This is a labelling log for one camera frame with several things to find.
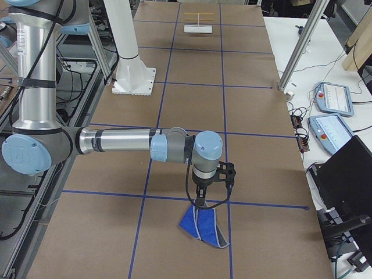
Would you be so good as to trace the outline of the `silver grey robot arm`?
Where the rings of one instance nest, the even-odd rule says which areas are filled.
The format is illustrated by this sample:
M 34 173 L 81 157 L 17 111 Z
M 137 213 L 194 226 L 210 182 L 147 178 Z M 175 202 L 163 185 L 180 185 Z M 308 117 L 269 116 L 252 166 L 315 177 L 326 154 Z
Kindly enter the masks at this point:
M 178 127 L 92 130 L 56 121 L 56 33 L 87 33 L 89 11 L 87 1 L 9 1 L 17 27 L 19 118 L 2 144 L 5 162 L 34 175 L 78 154 L 149 151 L 153 160 L 187 165 L 187 177 L 196 184 L 191 203 L 206 209 L 207 187 L 223 172 L 223 142 L 217 133 L 189 135 Z

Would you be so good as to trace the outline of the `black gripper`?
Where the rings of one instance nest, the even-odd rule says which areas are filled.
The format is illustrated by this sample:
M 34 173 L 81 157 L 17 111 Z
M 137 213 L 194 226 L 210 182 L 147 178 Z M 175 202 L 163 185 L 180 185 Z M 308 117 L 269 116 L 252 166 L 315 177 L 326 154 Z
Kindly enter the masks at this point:
M 214 178 L 200 178 L 198 176 L 194 176 L 194 183 L 196 184 L 196 200 L 195 205 L 197 207 L 205 207 L 205 198 L 208 186 L 214 182 Z

